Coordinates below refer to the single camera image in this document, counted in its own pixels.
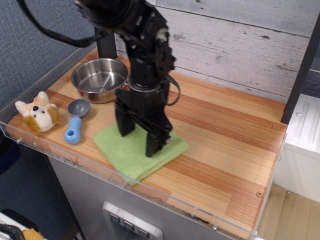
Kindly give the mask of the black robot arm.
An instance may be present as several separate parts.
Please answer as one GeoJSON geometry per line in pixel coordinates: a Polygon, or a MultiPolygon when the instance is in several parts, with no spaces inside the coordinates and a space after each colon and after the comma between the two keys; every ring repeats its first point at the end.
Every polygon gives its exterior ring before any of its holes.
{"type": "Polygon", "coordinates": [[[175,57],[169,46],[167,21],[145,0],[77,0],[83,16],[98,30],[115,33],[126,45],[131,72],[129,90],[117,90],[115,115],[118,130],[126,136],[141,126],[147,131],[147,157],[170,140],[173,127],[165,115],[169,106],[169,75],[175,57]]]}

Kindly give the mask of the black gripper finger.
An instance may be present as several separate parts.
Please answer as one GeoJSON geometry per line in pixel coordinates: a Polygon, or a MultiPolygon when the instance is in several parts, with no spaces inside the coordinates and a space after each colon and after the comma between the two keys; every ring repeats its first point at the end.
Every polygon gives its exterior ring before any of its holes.
{"type": "Polygon", "coordinates": [[[146,156],[152,157],[153,154],[162,149],[164,144],[165,139],[162,134],[157,131],[149,132],[146,138],[146,156]]]}
{"type": "Polygon", "coordinates": [[[123,137],[128,135],[135,129],[135,122],[132,120],[130,114],[126,114],[121,112],[120,110],[116,110],[115,116],[119,133],[123,137]]]}

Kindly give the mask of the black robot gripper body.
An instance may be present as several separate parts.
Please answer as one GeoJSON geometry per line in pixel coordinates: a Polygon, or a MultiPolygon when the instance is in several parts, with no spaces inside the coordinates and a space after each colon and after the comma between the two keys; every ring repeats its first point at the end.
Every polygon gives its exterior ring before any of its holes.
{"type": "Polygon", "coordinates": [[[115,110],[129,114],[135,124],[148,133],[159,132],[163,135],[164,145],[170,141],[172,125],[164,113],[169,95],[168,83],[162,84],[152,92],[117,89],[115,95],[115,110]]]}

